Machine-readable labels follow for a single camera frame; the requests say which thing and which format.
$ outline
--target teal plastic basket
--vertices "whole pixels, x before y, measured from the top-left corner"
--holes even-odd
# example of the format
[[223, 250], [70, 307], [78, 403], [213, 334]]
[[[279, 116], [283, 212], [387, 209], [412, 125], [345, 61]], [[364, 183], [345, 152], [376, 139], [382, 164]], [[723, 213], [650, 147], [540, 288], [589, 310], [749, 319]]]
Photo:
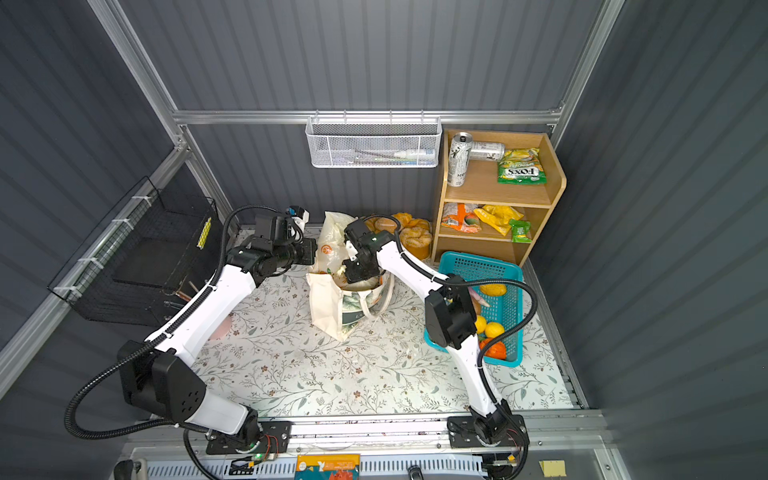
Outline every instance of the teal plastic basket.
[[[502, 262], [495, 258], [480, 257], [470, 253], [445, 252], [440, 259], [440, 273], [455, 273], [464, 280], [483, 280], [486, 278], [509, 278], [523, 280], [523, 271], [513, 263]], [[488, 296], [480, 293], [491, 306], [482, 307], [482, 315], [488, 322], [498, 322], [509, 330], [523, 320], [523, 296], [519, 288], [507, 285], [507, 293], [503, 296]], [[446, 352], [444, 348], [429, 339], [424, 329], [424, 340], [433, 349]], [[515, 367], [523, 361], [523, 331], [502, 341], [507, 347], [507, 359], [499, 360], [485, 357], [485, 362], [492, 365]]]

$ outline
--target lying can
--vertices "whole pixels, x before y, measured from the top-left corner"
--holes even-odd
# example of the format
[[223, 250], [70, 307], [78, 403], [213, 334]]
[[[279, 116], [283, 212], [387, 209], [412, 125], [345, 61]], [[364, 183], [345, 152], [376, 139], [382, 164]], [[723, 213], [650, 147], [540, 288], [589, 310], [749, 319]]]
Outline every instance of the lying can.
[[472, 136], [465, 131], [458, 132], [451, 139], [451, 148], [448, 152], [448, 185], [451, 187], [460, 187], [464, 184], [472, 143]]
[[499, 161], [504, 158], [506, 146], [491, 141], [476, 141], [472, 143], [472, 149], [469, 151], [469, 160], [493, 160]]

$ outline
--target wire basket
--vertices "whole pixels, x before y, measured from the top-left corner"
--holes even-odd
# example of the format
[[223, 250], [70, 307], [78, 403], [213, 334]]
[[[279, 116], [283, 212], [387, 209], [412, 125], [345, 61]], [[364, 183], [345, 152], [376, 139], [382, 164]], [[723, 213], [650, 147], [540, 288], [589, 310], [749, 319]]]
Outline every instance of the wire basket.
[[216, 269], [221, 222], [207, 197], [152, 190], [68, 283], [48, 289], [83, 318], [161, 326]]
[[412, 123], [346, 123], [311, 117], [306, 140], [312, 165], [321, 168], [436, 167], [442, 125], [439, 118]]
[[[438, 271], [440, 273], [455, 273], [467, 281], [486, 278], [523, 280], [523, 272], [519, 266], [470, 253], [445, 252], [440, 258]], [[489, 323], [498, 322], [504, 326], [506, 331], [523, 321], [523, 297], [519, 288], [508, 286], [507, 293], [502, 296], [488, 296], [479, 290], [478, 293], [491, 305], [490, 307], [482, 307], [482, 315]], [[424, 330], [424, 340], [433, 349], [446, 351], [429, 339], [426, 329]], [[502, 343], [507, 349], [507, 359], [499, 360], [486, 356], [485, 362], [507, 367], [520, 365], [523, 361], [523, 331], [520, 330], [517, 335], [503, 339]]]

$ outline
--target yellow lemon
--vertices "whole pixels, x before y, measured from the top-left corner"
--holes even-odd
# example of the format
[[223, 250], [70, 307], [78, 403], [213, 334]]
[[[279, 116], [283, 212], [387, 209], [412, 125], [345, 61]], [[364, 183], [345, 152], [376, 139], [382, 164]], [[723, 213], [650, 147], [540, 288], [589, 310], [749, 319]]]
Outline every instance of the yellow lemon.
[[481, 285], [480, 291], [488, 296], [502, 296], [507, 293], [507, 286], [502, 283], [491, 283], [490, 285]]
[[490, 322], [485, 326], [485, 336], [489, 339], [495, 338], [504, 333], [504, 326], [500, 323]]
[[475, 322], [475, 326], [478, 329], [478, 335], [483, 333], [485, 331], [485, 326], [488, 325], [488, 322], [485, 321], [485, 317], [482, 315], [478, 315], [478, 319]]

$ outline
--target small green packet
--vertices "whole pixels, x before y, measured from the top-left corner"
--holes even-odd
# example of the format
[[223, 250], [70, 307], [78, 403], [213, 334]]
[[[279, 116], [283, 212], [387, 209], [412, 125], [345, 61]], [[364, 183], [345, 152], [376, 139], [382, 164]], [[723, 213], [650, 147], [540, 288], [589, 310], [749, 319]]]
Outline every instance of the small green packet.
[[500, 184], [542, 185], [547, 175], [538, 159], [538, 148], [518, 148], [498, 161]]
[[531, 222], [525, 220], [510, 220], [512, 226], [512, 243], [530, 243], [528, 233], [531, 231]]

